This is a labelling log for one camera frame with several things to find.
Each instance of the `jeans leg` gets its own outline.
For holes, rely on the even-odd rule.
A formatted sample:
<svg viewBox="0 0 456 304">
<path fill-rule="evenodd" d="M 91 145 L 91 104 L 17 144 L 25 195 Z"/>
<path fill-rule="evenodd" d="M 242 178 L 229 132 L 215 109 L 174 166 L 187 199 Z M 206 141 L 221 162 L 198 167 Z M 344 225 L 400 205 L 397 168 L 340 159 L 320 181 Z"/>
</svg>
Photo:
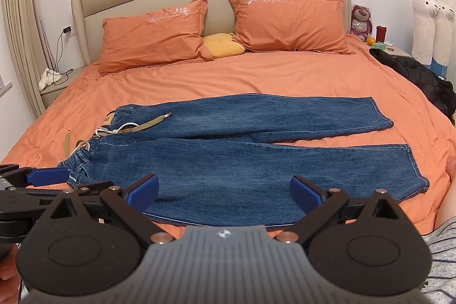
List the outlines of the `jeans leg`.
<svg viewBox="0 0 456 304">
<path fill-rule="evenodd" d="M 120 107 L 108 129 L 118 129 L 128 122 L 146 123 L 169 112 L 172 116 L 163 122 L 122 136 L 133 142 L 185 138 L 273 143 L 365 133 L 393 126 L 371 97 L 241 94 Z M 108 136 L 106 142 L 116 144 L 118 137 Z"/>
<path fill-rule="evenodd" d="M 337 187 L 353 197 L 387 189 L 395 200 L 424 192 L 408 145 L 306 148 L 219 140 L 159 139 L 113 147 L 100 144 L 79 171 L 122 187 L 147 173 L 160 179 L 152 220 L 185 225 L 279 228 L 303 217 L 290 197 L 300 174 L 322 189 Z"/>
</svg>

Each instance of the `tan belt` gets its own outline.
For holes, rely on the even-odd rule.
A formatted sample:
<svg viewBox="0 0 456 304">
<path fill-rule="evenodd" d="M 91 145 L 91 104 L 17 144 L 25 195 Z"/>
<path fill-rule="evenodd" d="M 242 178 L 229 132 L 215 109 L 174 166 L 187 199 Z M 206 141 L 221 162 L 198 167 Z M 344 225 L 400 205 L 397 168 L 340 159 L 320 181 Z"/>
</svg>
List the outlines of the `tan belt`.
<svg viewBox="0 0 456 304">
<path fill-rule="evenodd" d="M 98 136 L 110 136 L 111 134 L 119 134 L 119 133 L 130 133 L 130 132 L 139 132 L 141 130 L 153 127 L 154 125 L 157 125 L 158 123 L 161 123 L 163 120 L 165 120 L 167 117 L 170 117 L 172 114 L 167 113 L 165 115 L 161 115 L 159 117 L 156 117 L 155 119 L 146 122 L 144 124 L 132 127 L 132 128 L 124 128 L 120 129 L 119 131 L 112 131 L 112 132 L 98 132 Z"/>
<path fill-rule="evenodd" d="M 172 114 L 171 113 L 167 113 L 165 115 L 161 115 L 159 117 L 156 117 L 155 119 L 149 121 L 149 122 L 146 122 L 144 124 L 141 124 L 141 125 L 136 125 L 134 123 L 128 123 L 130 125 L 135 125 L 133 127 L 130 127 L 130 128 L 123 128 L 123 129 L 115 129 L 113 131 L 108 131 L 108 130 L 100 130 L 100 129 L 97 129 L 95 131 L 95 133 L 93 134 L 92 138 L 100 138 L 100 137 L 104 137 L 104 136 L 110 136 L 111 134 L 120 134 L 120 133 L 131 133 L 131 132 L 139 132 L 141 130 L 145 130 L 145 129 L 148 129 L 150 127 L 153 127 L 154 125 L 157 125 L 158 123 L 161 123 L 163 120 L 165 120 L 167 117 L 170 117 Z M 76 147 L 79 146 L 79 144 L 81 142 L 85 142 L 85 141 L 78 141 Z M 68 158 L 69 156 L 71 155 L 70 153 L 70 131 L 67 132 L 67 134 L 65 135 L 65 156 Z"/>
</svg>

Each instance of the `pillowcase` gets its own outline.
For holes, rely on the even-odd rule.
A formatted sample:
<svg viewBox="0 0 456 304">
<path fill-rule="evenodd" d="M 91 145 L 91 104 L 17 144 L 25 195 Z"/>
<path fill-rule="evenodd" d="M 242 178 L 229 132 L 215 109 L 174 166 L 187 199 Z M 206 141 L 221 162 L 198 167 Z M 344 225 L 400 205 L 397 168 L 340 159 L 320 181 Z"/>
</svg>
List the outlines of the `pillowcase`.
<svg viewBox="0 0 456 304">
<path fill-rule="evenodd" d="M 230 0 L 233 40 L 252 51 L 350 53 L 343 0 Z"/>
<path fill-rule="evenodd" d="M 140 16 L 103 20 L 100 73 L 200 58 L 212 61 L 202 43 L 207 0 L 192 0 Z"/>
<path fill-rule="evenodd" d="M 245 48 L 242 44 L 233 41 L 233 35 L 233 33 L 224 34 L 220 32 L 218 34 L 208 35 L 202 40 L 204 45 L 211 51 L 214 59 L 237 56 L 238 54 L 244 53 Z"/>
</svg>

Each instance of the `orange bedsheet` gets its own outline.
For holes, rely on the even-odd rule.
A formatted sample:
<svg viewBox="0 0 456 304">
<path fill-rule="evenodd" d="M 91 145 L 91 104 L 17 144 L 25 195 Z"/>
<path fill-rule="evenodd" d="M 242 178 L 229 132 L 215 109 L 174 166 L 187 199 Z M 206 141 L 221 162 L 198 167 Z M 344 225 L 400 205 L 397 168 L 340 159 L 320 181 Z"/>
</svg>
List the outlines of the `orange bedsheet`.
<svg viewBox="0 0 456 304">
<path fill-rule="evenodd" d="M 445 173 L 456 154 L 456 128 L 424 94 L 392 69 L 371 57 L 359 39 L 349 35 L 353 55 L 316 52 L 245 53 L 211 62 L 135 68 L 100 76 L 98 63 L 87 66 L 53 105 L 33 123 L 3 160 L 21 166 L 52 167 L 70 147 L 88 139 L 106 114 L 126 104 L 154 105 L 238 93 L 289 96 L 371 96 L 394 127 L 371 132 L 297 141 L 297 146 L 346 147 L 409 143 L 430 189 L 401 206 L 421 233 L 434 226 L 436 211 L 449 187 Z M 164 226 L 174 236 L 183 227 Z"/>
</svg>

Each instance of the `stuffed toy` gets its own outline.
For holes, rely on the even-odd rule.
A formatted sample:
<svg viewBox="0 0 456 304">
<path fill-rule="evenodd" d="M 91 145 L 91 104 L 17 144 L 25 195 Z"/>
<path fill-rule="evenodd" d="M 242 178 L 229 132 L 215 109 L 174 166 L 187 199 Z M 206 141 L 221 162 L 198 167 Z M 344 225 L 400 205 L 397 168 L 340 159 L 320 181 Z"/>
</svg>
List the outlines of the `stuffed toy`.
<svg viewBox="0 0 456 304">
<path fill-rule="evenodd" d="M 430 69 L 439 76 L 446 77 L 446 68 L 450 62 L 451 43 L 455 12 L 452 4 L 435 0 L 439 6 L 439 16 L 435 21 L 434 48 Z"/>
<path fill-rule="evenodd" d="M 356 35 L 365 42 L 372 34 L 372 22 L 370 10 L 367 7 L 355 5 L 352 9 L 352 27 L 350 34 Z"/>
<path fill-rule="evenodd" d="M 429 66 L 434 47 L 435 20 L 439 6 L 434 0 L 412 0 L 413 48 L 412 56 L 423 65 Z"/>
</svg>

